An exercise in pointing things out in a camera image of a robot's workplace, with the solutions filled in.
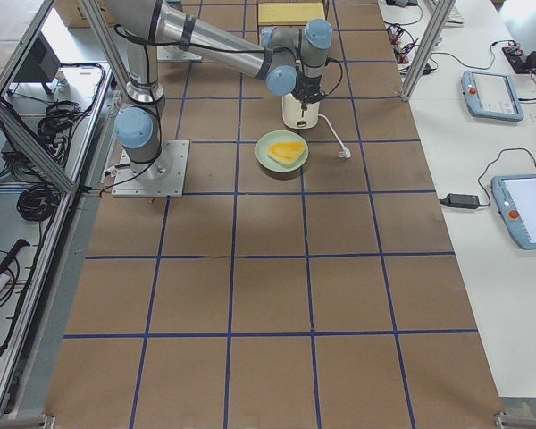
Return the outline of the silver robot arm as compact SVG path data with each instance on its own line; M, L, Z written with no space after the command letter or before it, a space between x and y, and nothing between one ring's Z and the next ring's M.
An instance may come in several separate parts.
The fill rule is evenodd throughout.
M312 19L302 28L263 28L255 44L165 1L106 4L127 36L148 45L174 45L262 80L274 95L295 98L291 107L298 116L326 97L321 80L329 63L332 26L325 19Z

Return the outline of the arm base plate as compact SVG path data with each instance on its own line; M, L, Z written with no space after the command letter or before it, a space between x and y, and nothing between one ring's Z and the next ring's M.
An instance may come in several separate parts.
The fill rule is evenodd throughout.
M144 166L132 164L126 151L122 150L120 162L129 166L116 173L118 184L110 188L111 194L116 198L181 197L188 152L188 140L167 140L155 163L134 179Z
M177 46L159 46L157 48L157 58L159 62L185 63L201 62L202 57L189 51L183 51Z

